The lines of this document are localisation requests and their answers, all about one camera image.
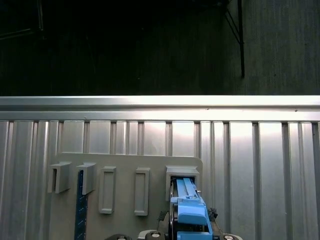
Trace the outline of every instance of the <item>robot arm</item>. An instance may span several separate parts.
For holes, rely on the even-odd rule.
[[[207,206],[197,191],[192,177],[173,177],[170,184],[169,211],[157,230],[144,230],[138,240],[243,240],[224,234],[215,219],[210,219]],[[131,240],[121,234],[106,240]]]

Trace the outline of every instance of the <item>gray plastic board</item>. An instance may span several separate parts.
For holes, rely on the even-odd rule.
[[[193,166],[202,175],[202,162],[196,157],[62,153],[55,162],[71,162],[70,189],[48,193],[52,194],[50,240],[74,238],[77,166],[95,163],[92,177],[94,187],[88,195],[87,240],[104,240],[118,233],[129,235],[134,240],[140,231],[157,229],[160,211],[169,210],[166,201],[167,166]],[[148,184],[141,176],[136,178],[136,174],[141,174],[136,171],[137,168],[149,168],[145,175],[145,181],[149,178]],[[137,189],[138,193],[148,194],[140,198],[148,199],[146,216],[135,214],[135,206],[146,206],[144,202],[135,204],[136,179],[143,183],[142,186],[148,187],[148,191]],[[201,189],[201,182],[197,182],[197,187]],[[101,206],[111,207],[112,210],[101,211]]]

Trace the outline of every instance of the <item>blue ruler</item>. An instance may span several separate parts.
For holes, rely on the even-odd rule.
[[[76,190],[74,240],[86,239],[88,195],[82,195],[83,183],[84,171],[81,170],[78,173],[78,183]]]

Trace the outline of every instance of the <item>corrugated metal wall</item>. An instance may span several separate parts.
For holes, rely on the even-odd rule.
[[[0,239],[49,239],[47,166],[68,152],[199,157],[225,232],[317,240],[319,136],[310,122],[1,121]]]

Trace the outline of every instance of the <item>black rod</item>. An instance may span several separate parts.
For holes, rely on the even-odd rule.
[[[242,0],[238,0],[239,40],[241,57],[241,77],[245,77],[244,28],[242,22]]]

